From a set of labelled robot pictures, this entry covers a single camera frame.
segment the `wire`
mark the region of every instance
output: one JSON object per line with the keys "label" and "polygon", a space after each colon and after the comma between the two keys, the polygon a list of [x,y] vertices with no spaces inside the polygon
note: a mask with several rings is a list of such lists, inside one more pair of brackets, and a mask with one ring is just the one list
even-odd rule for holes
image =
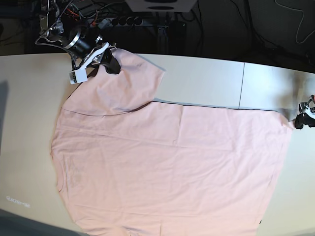
{"label": "wire", "polygon": [[[112,6],[112,5],[116,5],[116,4],[121,4],[121,3],[125,3],[125,1],[119,1],[119,2],[112,2],[112,3],[109,3],[109,4],[102,4],[103,2],[97,2],[97,1],[94,1],[94,0],[91,0],[93,3],[95,3],[95,4],[97,4],[97,5],[99,5],[99,6],[101,6],[101,8],[99,8],[99,9],[97,9],[97,12],[99,13],[100,11],[102,11],[103,9],[105,9],[105,8],[108,8],[109,6]],[[95,16],[95,13],[93,14],[93,15],[88,15],[88,16],[86,16],[87,18],[88,17],[94,17]]]}
{"label": "wire", "polygon": [[240,15],[240,17],[241,17],[241,19],[242,19],[242,21],[243,21],[245,27],[248,29],[248,26],[247,26],[247,24],[246,24],[246,22],[245,22],[245,20],[244,20],[244,18],[243,18],[243,16],[242,16],[242,14],[241,14],[241,11],[240,11],[238,5],[237,5],[233,0],[230,0],[230,2],[235,5],[235,7],[236,7],[236,9],[237,9],[237,11],[238,11],[238,14]]}
{"label": "wire", "polygon": [[161,18],[159,16],[159,12],[156,11],[156,18],[157,18],[157,23],[160,24],[161,23]]}
{"label": "wire", "polygon": [[68,12],[72,13],[72,14],[75,15],[75,16],[80,16],[80,15],[78,15],[77,13],[74,13],[73,11],[71,11],[69,8],[67,8],[67,10],[68,10]]}
{"label": "wire", "polygon": [[282,48],[280,46],[278,46],[277,44],[267,40],[266,38],[264,38],[263,36],[261,36],[255,29],[255,27],[253,26],[253,22],[252,22],[252,13],[251,13],[251,7],[250,7],[250,3],[249,3],[249,0],[245,0],[244,1],[245,3],[245,8],[246,8],[246,11],[247,11],[247,16],[248,16],[248,20],[249,20],[249,23],[250,23],[250,27],[249,27],[249,30],[251,31],[251,34],[252,34],[252,45],[253,43],[255,43],[255,39],[258,38],[260,40],[260,43],[262,43],[263,47],[266,47],[265,46],[265,41],[274,45],[276,48]]}
{"label": "wire", "polygon": [[9,40],[9,39],[11,39],[11,38],[13,38],[15,36],[18,36],[19,34],[22,34],[23,32],[24,31],[17,32],[16,34],[14,34],[14,35],[12,35],[10,37],[7,37],[7,38],[4,38],[4,39],[0,40],[0,42],[7,41],[7,40]]}
{"label": "wire", "polygon": [[191,10],[191,12],[192,12],[192,14],[194,15],[194,17],[196,18],[196,21],[197,21],[198,26],[199,26],[199,28],[200,28],[200,39],[199,39],[199,41],[198,41],[197,47],[196,47],[195,52],[194,52],[194,54],[195,54],[195,56],[196,56],[196,55],[197,55],[197,51],[198,51],[198,49],[199,49],[199,47],[200,47],[200,45],[201,45],[201,42],[203,41],[203,38],[204,38],[204,31],[203,31],[202,24],[201,24],[201,22],[199,21],[199,19],[198,19],[196,13],[195,13],[193,10]]}
{"label": "wire", "polygon": [[75,4],[72,3],[71,6],[73,6],[77,10],[80,19],[85,18],[85,16],[81,13],[81,10]]}
{"label": "wire", "polygon": [[90,25],[95,26],[95,25],[96,25],[96,20],[97,20],[97,11],[95,12],[95,18],[94,18],[94,20],[90,23]]}
{"label": "wire", "polygon": [[296,9],[296,8],[284,6],[284,5],[280,4],[280,3],[278,3],[277,0],[274,0],[274,1],[275,1],[275,3],[276,3],[278,6],[284,7],[284,8],[286,8],[286,9],[289,9],[289,10],[292,10],[292,11],[299,11],[299,12],[302,12],[302,19],[301,19],[300,24],[299,24],[299,27],[297,28],[297,31],[296,31],[295,42],[298,43],[298,44],[305,43],[305,41],[315,32],[315,30],[313,30],[311,33],[309,33],[309,34],[304,38],[304,40],[302,40],[302,41],[300,41],[300,42],[298,41],[297,38],[298,38],[298,35],[299,35],[299,31],[300,31],[302,22],[303,22],[303,20],[304,20],[304,11],[301,10],[301,9]]}
{"label": "wire", "polygon": [[53,27],[58,23],[58,21],[60,20],[61,16],[64,14],[64,12],[66,11],[66,9],[71,5],[71,3],[73,2],[73,0],[70,0],[70,2],[67,4],[67,6],[65,6],[65,8],[63,9],[63,11],[59,14],[58,18],[56,19],[56,21],[47,29],[45,30],[39,37],[38,39],[35,41],[35,44],[36,42],[40,39],[40,38],[43,38],[43,36],[51,31],[53,29]]}
{"label": "wire", "polygon": [[[101,13],[100,13],[100,16],[101,16],[101,17],[103,16],[104,10],[105,10],[105,9],[103,9],[103,10],[101,11]],[[109,15],[109,13],[111,13],[108,8],[106,8],[106,10],[107,10],[107,12],[106,12],[106,16],[105,16],[104,18],[106,18],[106,17]]]}
{"label": "wire", "polygon": [[204,29],[203,29],[203,22],[202,22],[202,15],[201,15],[201,10],[200,10],[199,0],[197,0],[197,5],[198,5],[198,10],[199,10],[200,21],[198,20],[198,17],[196,16],[195,12],[192,11],[192,13],[194,14],[194,17],[197,19],[197,22],[198,22],[200,30],[201,30],[201,38],[198,42],[197,47],[199,47],[199,45],[201,45],[201,48],[200,48],[201,53],[200,54],[202,54],[205,34],[204,34]]}
{"label": "wire", "polygon": [[11,45],[11,44],[24,44],[24,42],[11,42],[11,43],[5,43],[2,46],[7,46],[7,45]]}
{"label": "wire", "polygon": [[43,46],[50,46],[50,47],[55,47],[55,48],[60,48],[62,50],[64,50],[66,53],[69,54],[69,56],[71,57],[71,61],[75,61],[75,58],[73,56],[73,53],[71,51],[69,51],[68,49],[62,47],[62,46],[59,46],[59,45],[56,45],[56,44],[52,44],[52,43],[39,43],[38,41],[40,40],[41,38],[38,38],[36,41],[35,41],[35,44],[36,45],[43,45]]}
{"label": "wire", "polygon": [[193,22],[194,20],[196,20],[195,18],[195,15],[192,15],[192,19],[186,19],[183,15],[183,13],[179,13],[181,15],[181,18],[184,20],[184,21],[187,21],[187,22]]}
{"label": "wire", "polygon": [[70,15],[70,14],[68,14],[68,13],[64,13],[66,16],[69,16],[69,17],[71,17],[73,20],[75,20],[75,21],[78,21],[78,19],[76,19],[76,18],[74,18],[74,15]]}

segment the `black clip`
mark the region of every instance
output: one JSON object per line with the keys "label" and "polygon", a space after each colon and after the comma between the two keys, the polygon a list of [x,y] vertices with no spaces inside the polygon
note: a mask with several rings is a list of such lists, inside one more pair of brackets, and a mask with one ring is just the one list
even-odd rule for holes
{"label": "black clip", "polygon": [[301,102],[299,104],[300,114],[296,117],[294,126],[296,129],[303,129],[304,125],[308,125],[309,127],[315,127],[315,119],[310,117],[305,111],[310,112],[311,114],[315,114],[315,108],[309,107],[310,103],[315,104],[315,97],[312,95],[308,102]]}
{"label": "black clip", "polygon": [[105,50],[100,64],[106,67],[106,72],[108,74],[118,75],[120,73],[121,67],[116,58],[114,58],[110,48]]}

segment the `robotic arm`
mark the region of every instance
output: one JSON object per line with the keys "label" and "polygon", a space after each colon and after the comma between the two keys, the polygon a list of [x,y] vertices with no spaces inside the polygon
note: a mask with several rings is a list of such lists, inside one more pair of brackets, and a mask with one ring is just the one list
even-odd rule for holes
{"label": "robotic arm", "polygon": [[315,107],[310,107],[310,104],[315,105],[315,96],[312,95],[308,102],[301,102],[299,104],[300,114],[296,117],[294,126],[297,129],[302,129],[304,125],[315,127]]}
{"label": "robotic arm", "polygon": [[85,22],[76,23],[64,13],[73,0],[65,3],[63,0],[41,0],[40,27],[41,35],[35,41],[37,45],[61,48],[66,51],[72,61],[72,71],[69,73],[70,83],[86,81],[87,67],[104,65],[107,73],[119,74],[121,67],[111,53],[111,46],[103,41],[97,27]]}

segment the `t-shirt sleeve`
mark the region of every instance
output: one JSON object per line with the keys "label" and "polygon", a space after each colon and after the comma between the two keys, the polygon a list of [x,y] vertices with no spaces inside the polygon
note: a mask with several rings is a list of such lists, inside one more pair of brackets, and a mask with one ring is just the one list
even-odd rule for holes
{"label": "t-shirt sleeve", "polygon": [[121,65],[118,75],[100,65],[97,74],[82,83],[63,109],[90,116],[117,115],[140,108],[154,99],[164,71],[122,49],[112,51]]}

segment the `white cable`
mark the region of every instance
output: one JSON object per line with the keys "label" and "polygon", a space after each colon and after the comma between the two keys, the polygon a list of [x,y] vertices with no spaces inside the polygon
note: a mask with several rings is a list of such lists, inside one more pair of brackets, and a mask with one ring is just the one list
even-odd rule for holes
{"label": "white cable", "polygon": [[305,43],[305,41],[315,32],[315,30],[313,30],[311,33],[309,33],[309,34],[305,37],[305,39],[304,39],[303,41],[299,42],[299,41],[297,40],[297,37],[298,37],[298,35],[299,35],[299,31],[300,31],[300,27],[301,27],[302,22],[303,22],[303,20],[304,20],[304,11],[301,10],[301,9],[295,9],[295,8],[291,8],[291,7],[288,7],[288,6],[284,6],[284,5],[280,4],[280,3],[278,3],[277,0],[275,0],[275,3],[276,3],[278,6],[284,7],[284,8],[289,9],[289,10],[302,12],[303,15],[302,15],[302,19],[301,19],[301,22],[300,22],[300,24],[299,24],[299,27],[297,28],[297,31],[296,31],[295,42],[298,43],[298,44]]}

